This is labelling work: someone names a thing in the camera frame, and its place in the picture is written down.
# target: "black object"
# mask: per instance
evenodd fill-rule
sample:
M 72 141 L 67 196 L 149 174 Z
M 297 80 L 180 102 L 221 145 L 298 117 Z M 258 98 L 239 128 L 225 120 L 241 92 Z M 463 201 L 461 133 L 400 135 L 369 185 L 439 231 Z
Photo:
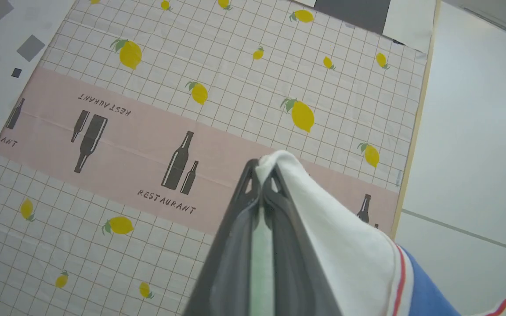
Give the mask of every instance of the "black object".
M 191 191 L 192 184 L 196 178 L 196 167 L 198 165 L 199 165 L 199 162 L 197 162 L 195 160 L 195 163 L 192 164 L 191 170 L 187 173 L 187 176 L 185 177 L 185 179 L 183 181 L 183 187 L 181 188 L 181 193 L 188 195 L 189 192 Z
M 13 73 L 11 74 L 11 76 L 12 76 L 12 77 L 14 77 L 14 78 L 18 78 L 18 76 L 20 76 L 20 75 L 21 75 L 21 72 L 22 72 L 22 69 L 15 68 L 15 69 L 13 70 Z
M 384 32 L 389 8 L 390 0 L 317 0 L 314 5 L 319 12 L 378 34 Z
M 88 117 L 89 111 L 82 110 L 81 114 L 79 114 L 76 126 L 74 126 L 74 135 L 72 136 L 72 142 L 76 141 L 76 137 L 79 134 L 79 132 L 83 130 L 83 126 L 85 126 L 85 122 L 87 122 Z
M 5 127 L 8 129 L 13 129 L 14 125 L 17 123 L 18 117 L 21 114 L 22 110 L 22 104 L 25 102 L 25 99 L 22 98 L 20 102 L 14 106 L 13 110 L 11 110 L 11 114 L 9 115 L 9 118 L 7 119 L 7 122 L 5 122 Z
M 87 161 L 87 158 L 95 151 L 95 148 L 97 148 L 97 144 L 107 126 L 107 122 L 108 118 L 104 118 L 97 114 L 94 114 L 93 118 L 91 118 L 85 137 L 83 137 L 81 146 L 79 147 L 80 154 L 74 172 L 81 173 L 81 169 Z
M 275 315 L 340 316 L 278 166 L 261 184 L 257 163 L 245 165 L 183 316 L 249 316 L 251 243 L 259 216 L 273 234 Z
M 187 134 L 184 137 L 183 143 L 175 152 L 173 156 L 171 156 L 171 161 L 167 166 L 167 170 L 165 171 L 165 175 L 163 176 L 163 181 L 161 181 L 161 185 L 169 188 L 171 190 L 177 190 L 177 186 L 179 185 L 179 180 L 183 175 L 183 170 L 187 165 L 188 160 L 188 148 L 191 146 L 193 132 L 190 130 L 187 131 Z
M 360 218 L 361 221 L 368 224 L 370 221 L 368 219 L 368 205 L 370 204 L 370 194 L 364 195 L 364 200 L 362 201 L 362 206 L 360 206 L 360 211 L 358 212 L 357 216 Z

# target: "patterned surface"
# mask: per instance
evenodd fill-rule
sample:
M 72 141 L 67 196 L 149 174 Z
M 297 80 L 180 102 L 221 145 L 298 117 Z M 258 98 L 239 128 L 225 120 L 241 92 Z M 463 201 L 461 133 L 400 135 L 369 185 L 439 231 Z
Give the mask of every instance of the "patterned surface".
M 169 2 L 102 0 L 74 4 L 44 53 L 42 65 L 203 124 L 265 144 L 399 192 L 426 56 L 372 32 L 314 12 L 289 15 L 287 0 Z M 117 38 L 142 48 L 137 69 L 110 49 Z M 253 60 L 259 46 L 263 58 Z M 378 66 L 383 53 L 390 68 Z M 335 70 L 323 65 L 331 58 Z M 209 93 L 200 106 L 185 84 Z M 297 98 L 311 107 L 308 134 L 280 107 Z M 370 166 L 357 146 L 377 148 Z
M 20 213 L 27 198 L 32 222 Z M 135 229 L 103 234 L 115 216 Z M 0 156 L 0 315 L 178 315 L 212 240 Z

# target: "bottle print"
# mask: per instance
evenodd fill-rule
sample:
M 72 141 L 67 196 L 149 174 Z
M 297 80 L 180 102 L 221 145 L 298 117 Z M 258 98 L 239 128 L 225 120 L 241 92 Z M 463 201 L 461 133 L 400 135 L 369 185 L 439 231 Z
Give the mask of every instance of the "bottle print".
M 82 110 L 81 114 L 79 114 L 76 126 L 74 126 L 74 135 L 72 136 L 72 142 L 76 141 L 77 135 L 83 130 L 83 126 L 85 126 L 88 117 L 89 111 Z
M 11 111 L 11 114 L 9 115 L 9 118 L 7 119 L 7 122 L 5 122 L 5 127 L 8 129 L 13 129 L 14 125 L 16 124 L 18 120 L 18 116 L 21 114 L 22 110 L 22 104 L 25 102 L 25 99 L 22 98 L 21 101 L 18 103 L 17 106 L 13 108 Z
M 187 131 L 187 134 L 184 137 L 183 143 L 175 152 L 173 156 L 171 156 L 171 161 L 167 166 L 167 170 L 165 175 L 163 176 L 163 181 L 161 181 L 161 186 L 169 188 L 171 190 L 177 190 L 177 186 L 179 185 L 179 180 L 183 175 L 183 170 L 187 164 L 188 160 L 188 148 L 191 146 L 193 132 L 190 130 Z
M 191 187 L 196 178 L 196 167 L 199 165 L 199 162 L 195 160 L 195 163 L 192 165 L 191 170 L 187 173 L 183 181 L 183 187 L 181 188 L 181 193 L 188 195 L 191 191 Z
M 89 127 L 83 137 L 81 146 L 79 146 L 79 159 L 74 172 L 81 173 L 81 169 L 85 165 L 87 158 L 95 151 L 97 144 L 107 126 L 108 118 L 94 114 L 89 122 Z
M 367 223 L 369 222 L 368 219 L 368 205 L 370 204 L 370 194 L 364 195 L 364 200 L 362 202 L 362 206 L 360 206 L 360 211 L 358 212 L 357 216 L 362 220 L 363 222 Z

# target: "white towel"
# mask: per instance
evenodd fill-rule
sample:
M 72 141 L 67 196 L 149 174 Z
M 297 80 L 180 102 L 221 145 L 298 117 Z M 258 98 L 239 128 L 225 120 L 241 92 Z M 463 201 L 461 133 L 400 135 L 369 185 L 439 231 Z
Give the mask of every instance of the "white towel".
M 287 151 L 261 158 L 256 169 L 261 183 L 275 164 L 282 172 L 342 314 L 386 315 L 396 270 L 391 240 L 335 200 Z

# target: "yellow lemon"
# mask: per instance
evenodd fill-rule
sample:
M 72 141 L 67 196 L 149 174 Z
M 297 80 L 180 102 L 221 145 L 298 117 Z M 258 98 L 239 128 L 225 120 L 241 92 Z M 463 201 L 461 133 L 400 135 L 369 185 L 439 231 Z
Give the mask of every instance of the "yellow lemon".
M 384 56 L 384 54 L 382 53 L 378 53 L 376 55 L 376 62 L 378 63 L 378 66 L 384 68 L 384 69 L 389 69 L 390 67 L 388 66 L 388 62 L 386 60 L 386 56 Z
M 184 86 L 188 86 L 189 91 L 192 90 L 192 98 L 195 99 L 196 102 L 204 105 L 204 102 L 206 102 L 206 99 L 208 98 L 208 90 L 206 90 L 202 84 L 199 84 L 196 81 L 189 81 Z
M 166 11 L 170 11 L 172 9 L 169 5 L 169 1 L 167 0 L 163 0 L 163 2 L 161 2 L 161 8 Z
M 263 48 L 261 46 L 259 46 L 259 49 L 257 49 L 253 53 L 253 59 L 261 59 L 261 58 L 263 58 L 263 52 L 265 52 L 265 50 L 263 50 Z
M 116 39 L 110 47 L 114 46 L 115 52 L 120 50 L 120 62 L 136 70 L 136 66 L 142 61 L 142 50 L 135 42 L 127 39 Z
M 21 215 L 22 218 L 29 222 L 35 219 L 33 214 L 33 203 L 28 198 L 21 204 Z
M 153 292 L 149 291 L 149 284 L 146 282 L 140 284 L 140 294 L 142 294 L 144 298 L 153 298 Z
M 132 227 L 132 222 L 128 218 L 117 216 L 107 220 L 103 227 L 101 227 L 103 235 L 105 234 L 105 230 L 107 233 L 111 233 L 111 229 L 113 232 L 123 235 L 132 232 L 134 227 Z
M 296 12 L 293 12 L 290 14 L 290 21 L 300 21 L 304 23 L 312 22 L 314 20 L 314 16 L 311 14 L 311 12 L 307 10 L 297 10 Z
M 331 62 L 331 59 L 329 59 L 329 57 L 325 57 L 323 59 L 323 65 L 327 69 L 331 69 L 331 70 L 335 69 L 335 66 L 333 66 L 333 62 Z
M 292 110 L 292 121 L 301 130 L 310 132 L 314 126 L 315 118 L 311 108 L 297 99 L 286 98 L 281 106 L 285 106 L 286 112 Z
M 68 283 L 68 272 L 66 270 L 62 270 L 62 275 L 58 276 L 56 279 L 56 287 L 63 288 Z
M 374 168 L 378 166 L 378 163 L 380 162 L 380 154 L 374 146 L 369 143 L 360 143 L 357 148 L 360 148 L 360 152 L 364 152 L 364 158 L 369 165 Z
M 218 0 L 218 5 L 221 6 L 224 10 L 231 10 L 231 6 L 229 5 L 229 0 Z

